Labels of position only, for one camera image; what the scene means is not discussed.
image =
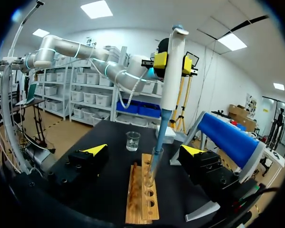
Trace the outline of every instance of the ceiling light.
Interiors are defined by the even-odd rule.
[[[107,3],[102,1],[92,2],[80,7],[91,19],[113,16]]]
[[[39,29],[39,28],[33,33],[33,35],[38,36],[38,37],[42,37],[42,38],[48,34],[49,34],[49,32],[42,30],[42,29]]]
[[[222,43],[228,47],[231,51],[239,50],[242,48],[247,48],[247,45],[244,44],[236,35],[230,33],[227,36],[218,39],[218,42]]]
[[[274,83],[274,87],[275,87],[276,89],[285,90],[285,89],[284,89],[284,85],[282,85],[282,84]]]

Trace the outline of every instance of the ceiling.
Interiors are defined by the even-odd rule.
[[[43,0],[45,5],[27,21],[18,42],[38,48],[42,38],[32,35],[38,28],[63,37],[105,28],[144,28],[170,33],[171,25],[180,23],[190,32],[189,39],[210,49],[215,47],[215,52],[247,72],[264,92],[285,97],[285,91],[273,87],[274,82],[285,86],[285,45],[271,19],[234,32],[247,48],[231,52],[219,42],[214,45],[214,38],[222,37],[246,20],[266,14],[254,0],[106,0],[114,16],[91,20],[80,6],[93,1],[96,0]],[[34,5],[31,2],[23,15]],[[12,27],[6,43],[12,42],[18,26]]]

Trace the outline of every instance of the cardboard box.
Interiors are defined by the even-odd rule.
[[[235,115],[240,115],[240,116],[243,116],[243,117],[247,117],[248,115],[248,111],[242,109],[242,108],[239,108],[239,107],[236,107],[235,105],[229,105],[229,113],[232,113],[232,114],[235,114]]]
[[[240,115],[235,115],[233,113],[229,113],[229,116],[232,119],[234,119],[237,123],[245,126],[247,132],[254,132],[255,131],[256,122],[254,122],[253,120],[251,120],[247,117],[240,116]]]

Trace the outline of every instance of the yellow label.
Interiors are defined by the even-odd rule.
[[[181,145],[183,148],[186,149],[186,151],[188,151],[189,154],[191,155],[195,155],[195,154],[198,154],[199,152],[202,152],[204,153],[205,151],[201,151],[199,149],[195,149],[195,148],[192,148],[192,147],[189,147],[189,146],[185,146],[185,145]]]
[[[101,151],[102,148],[104,148],[105,146],[107,146],[107,144],[103,144],[103,145],[100,145],[100,146],[97,146],[97,147],[93,147],[93,148],[90,148],[90,149],[87,149],[87,150],[84,150],[82,152],[88,152],[88,153],[92,153],[94,156]]]

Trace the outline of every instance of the glass beaker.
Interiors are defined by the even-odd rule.
[[[138,132],[128,132],[126,135],[127,135],[127,146],[126,146],[127,150],[132,152],[137,151],[141,134],[139,134]]]

